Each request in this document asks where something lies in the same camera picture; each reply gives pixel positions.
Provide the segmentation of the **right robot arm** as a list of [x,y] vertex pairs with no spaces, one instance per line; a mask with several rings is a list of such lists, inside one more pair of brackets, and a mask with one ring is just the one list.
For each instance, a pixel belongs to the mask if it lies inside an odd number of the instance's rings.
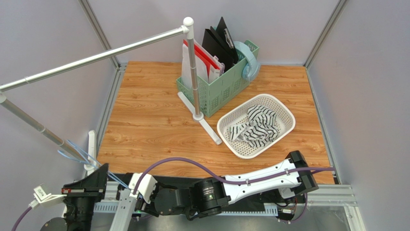
[[[161,184],[149,171],[172,161],[193,164],[210,177],[178,188]],[[319,188],[313,175],[317,168],[308,167],[299,151],[290,152],[280,163],[239,175],[217,176],[205,166],[182,157],[171,157],[152,164],[142,173],[134,173],[128,184],[130,196],[145,202],[139,209],[158,216],[184,214],[187,220],[222,213],[223,208],[248,196],[278,190],[282,199],[307,195]]]

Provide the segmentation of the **black white striped tank top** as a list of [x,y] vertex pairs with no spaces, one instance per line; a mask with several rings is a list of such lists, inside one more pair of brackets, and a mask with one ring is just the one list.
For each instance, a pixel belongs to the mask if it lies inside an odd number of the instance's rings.
[[277,114],[263,105],[247,110],[248,121],[229,127],[230,141],[241,141],[252,148],[261,148],[275,141],[279,130],[275,126]]

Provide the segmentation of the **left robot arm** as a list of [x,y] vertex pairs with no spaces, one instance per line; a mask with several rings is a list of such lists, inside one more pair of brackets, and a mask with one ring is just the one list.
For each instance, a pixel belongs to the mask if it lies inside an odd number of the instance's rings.
[[[65,184],[61,194],[50,195],[41,200],[46,205],[63,203],[67,211],[62,217],[52,218],[42,227],[42,231],[90,231],[96,205],[105,199],[109,178],[109,165],[104,164],[89,176],[74,183]],[[110,225],[112,231],[128,230],[135,212],[137,200],[129,197],[130,189],[118,188],[118,205]]]

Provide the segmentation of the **blue wire hanger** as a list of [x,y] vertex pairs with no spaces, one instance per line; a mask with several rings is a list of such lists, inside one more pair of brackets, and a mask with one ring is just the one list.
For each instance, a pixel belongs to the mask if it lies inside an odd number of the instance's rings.
[[[81,164],[89,165],[93,167],[94,170],[98,169],[99,167],[102,166],[102,164],[96,160],[95,157],[92,157],[88,152],[83,150],[81,147],[79,147],[77,144],[71,142],[70,140],[67,140],[68,144],[71,145],[75,151],[78,151],[80,156],[83,158],[83,160],[80,160],[78,157],[69,157],[68,155],[65,154],[65,151],[63,150],[58,150],[57,152],[62,155],[63,157],[79,162]],[[108,177],[119,183],[119,185],[123,186],[126,189],[129,189],[129,186],[127,186],[122,180],[119,179],[119,177],[115,176],[114,173],[112,173],[110,170],[108,170]]]

